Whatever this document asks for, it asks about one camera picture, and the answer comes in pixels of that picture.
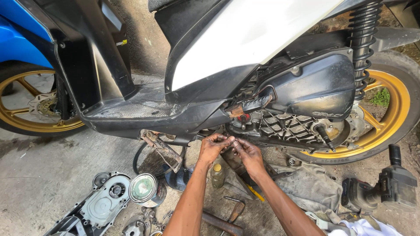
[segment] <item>front wheel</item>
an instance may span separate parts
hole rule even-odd
[[[336,152],[307,152],[291,156],[309,163],[336,165],[363,160],[397,143],[406,136],[420,120],[420,66],[411,58],[392,50],[376,52],[369,58],[372,66],[368,69],[371,82],[364,91],[387,88],[389,105],[380,119],[375,118],[360,103],[364,120],[370,130],[354,140],[358,148],[337,147]]]
[[[84,128],[77,115],[64,121],[54,113],[54,74],[29,63],[1,63],[0,128],[30,136],[69,135]]]

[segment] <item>dirty hand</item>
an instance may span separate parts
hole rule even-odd
[[[262,174],[267,174],[264,168],[263,156],[261,155],[261,149],[247,140],[236,138],[232,146],[235,151],[239,154],[249,176],[253,181],[257,182],[257,179]]]
[[[222,134],[212,134],[205,137],[201,141],[200,156],[198,157],[197,164],[204,163],[210,169],[214,160],[216,160],[219,153],[231,145],[235,141],[235,137],[229,138]]]

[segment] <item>plastic bottle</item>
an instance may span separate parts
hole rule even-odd
[[[219,189],[225,183],[225,172],[220,164],[215,164],[210,172],[211,183],[215,189]]]

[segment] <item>gold wheel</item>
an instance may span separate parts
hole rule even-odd
[[[21,73],[12,77],[9,77],[0,83],[0,94],[3,94],[3,90],[6,88],[7,85],[10,83],[18,82],[25,90],[27,90],[33,97],[44,97],[46,96],[45,93],[41,93],[38,89],[32,86],[27,80],[25,80],[26,76],[30,75],[41,75],[41,74],[55,74],[55,71],[50,70],[36,70]],[[48,92],[50,94],[50,100],[55,98],[55,93],[52,91]],[[33,108],[29,108],[30,106],[26,106],[24,108],[17,108],[17,109],[7,109],[3,104],[3,98],[0,99],[0,119],[6,122],[7,124],[31,132],[39,132],[39,133],[54,133],[54,132],[64,132],[69,131],[78,127],[83,126],[83,123],[80,121],[78,117],[71,118],[69,120],[61,120],[58,118],[57,122],[54,123],[43,123],[41,120],[39,122],[29,121],[27,119],[18,117],[18,115],[28,114],[33,112]]]
[[[348,150],[346,147],[338,147],[337,152],[322,153],[317,152],[312,155],[316,158],[344,158],[366,152],[389,139],[403,124],[407,118],[410,109],[410,94],[404,83],[397,77],[377,70],[368,70],[370,77],[375,81],[368,84],[364,91],[378,87],[386,87],[389,91],[389,106],[385,115],[380,121],[377,121],[362,106],[364,119],[371,124],[372,129],[362,135],[354,144],[363,148]]]

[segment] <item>tire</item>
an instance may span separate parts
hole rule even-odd
[[[33,72],[33,71],[53,71],[51,68],[46,68],[43,66],[38,66],[30,63],[25,63],[21,61],[6,61],[0,63],[0,83],[4,82],[5,80],[14,77],[19,74]],[[13,84],[8,84],[2,91],[2,96],[7,96],[13,93]],[[78,121],[78,125],[72,127],[69,130],[53,132],[51,130],[45,131],[31,131],[24,128],[19,128],[17,126],[11,125],[10,123],[6,122],[2,116],[0,116],[0,128],[11,131],[17,134],[23,134],[28,136],[40,136],[40,137],[52,137],[52,136],[68,136],[71,134],[75,134],[80,132],[81,130],[85,129],[86,126]]]
[[[404,138],[413,128],[416,127],[420,120],[420,66],[408,56],[393,50],[385,50],[375,52],[368,60],[372,62],[369,70],[383,71],[397,77],[406,86],[410,105],[407,117],[402,125],[394,132],[386,141],[376,147],[353,156],[343,158],[319,158],[307,155],[305,153],[290,154],[290,156],[301,161],[321,164],[321,165],[337,165],[351,163],[366,159],[376,155],[388,148],[389,144],[395,144]]]

